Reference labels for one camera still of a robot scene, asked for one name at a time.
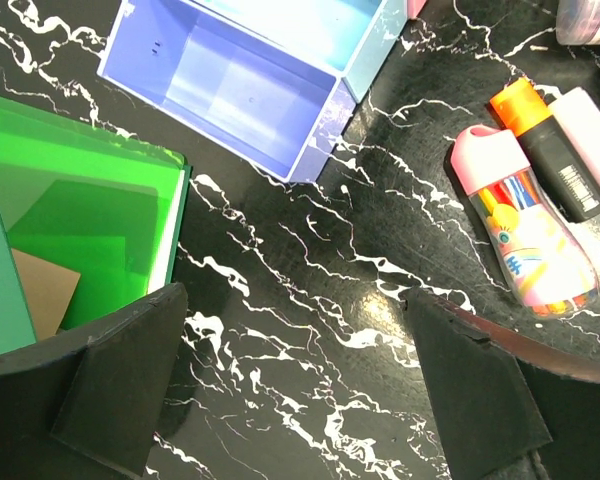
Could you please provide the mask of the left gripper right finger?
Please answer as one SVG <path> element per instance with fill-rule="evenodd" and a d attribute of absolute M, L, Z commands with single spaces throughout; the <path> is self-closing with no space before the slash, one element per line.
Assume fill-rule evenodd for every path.
<path fill-rule="evenodd" d="M 452 478 L 600 479 L 600 362 L 422 289 L 405 321 Z"/>

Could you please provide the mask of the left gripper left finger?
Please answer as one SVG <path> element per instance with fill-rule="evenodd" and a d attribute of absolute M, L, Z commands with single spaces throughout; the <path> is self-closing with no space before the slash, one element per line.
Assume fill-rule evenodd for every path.
<path fill-rule="evenodd" d="M 184 327 L 172 283 L 0 355 L 0 479 L 139 479 Z"/>

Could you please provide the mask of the pink capped marker bottle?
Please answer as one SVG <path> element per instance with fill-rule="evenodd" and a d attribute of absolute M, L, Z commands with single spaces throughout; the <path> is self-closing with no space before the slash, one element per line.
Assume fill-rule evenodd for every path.
<path fill-rule="evenodd" d="M 489 234 L 513 295 L 537 317 L 558 317 L 597 299 L 597 274 L 542 193 L 509 130 L 464 129 L 450 164 Z"/>

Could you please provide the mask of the grey glitter jar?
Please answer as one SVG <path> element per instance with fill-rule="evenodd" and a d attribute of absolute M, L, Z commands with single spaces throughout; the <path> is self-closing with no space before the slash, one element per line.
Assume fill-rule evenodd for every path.
<path fill-rule="evenodd" d="M 600 45 L 600 0 L 560 0 L 556 38 L 565 46 Z"/>

